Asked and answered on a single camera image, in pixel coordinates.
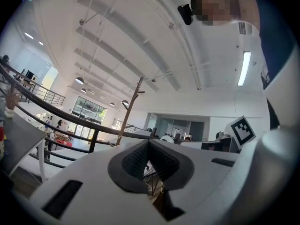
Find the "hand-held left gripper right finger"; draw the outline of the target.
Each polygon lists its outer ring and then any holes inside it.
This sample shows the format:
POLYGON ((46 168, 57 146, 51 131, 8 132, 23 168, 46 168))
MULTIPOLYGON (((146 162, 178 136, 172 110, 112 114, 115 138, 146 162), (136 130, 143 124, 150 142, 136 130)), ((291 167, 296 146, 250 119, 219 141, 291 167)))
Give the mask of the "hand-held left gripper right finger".
POLYGON ((151 225, 221 225, 225 213, 237 196, 230 188, 233 166, 240 154, 202 150, 160 140, 150 140, 155 159, 163 167, 171 164, 171 175, 163 180, 167 218, 157 209, 149 211, 151 225))

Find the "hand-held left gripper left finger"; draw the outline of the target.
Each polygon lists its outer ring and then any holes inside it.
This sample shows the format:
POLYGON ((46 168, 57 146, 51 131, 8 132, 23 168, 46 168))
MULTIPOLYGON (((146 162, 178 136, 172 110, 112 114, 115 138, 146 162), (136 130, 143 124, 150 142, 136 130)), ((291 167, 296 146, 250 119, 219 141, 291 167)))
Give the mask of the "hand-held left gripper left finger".
POLYGON ((90 153, 72 162, 43 183, 30 202, 39 208, 48 222, 60 225, 166 225, 168 222, 148 198, 143 180, 141 193, 123 190, 109 175, 116 168, 118 179, 125 179, 121 160, 148 140, 125 143, 90 153))

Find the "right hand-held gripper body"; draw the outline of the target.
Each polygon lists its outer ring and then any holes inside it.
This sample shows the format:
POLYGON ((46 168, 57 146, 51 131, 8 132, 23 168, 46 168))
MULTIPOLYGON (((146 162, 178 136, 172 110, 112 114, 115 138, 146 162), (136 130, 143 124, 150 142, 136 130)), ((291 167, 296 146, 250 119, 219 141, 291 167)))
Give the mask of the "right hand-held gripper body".
POLYGON ((246 180, 221 225, 249 225, 284 192, 300 164, 300 125, 280 126, 258 141, 246 180))

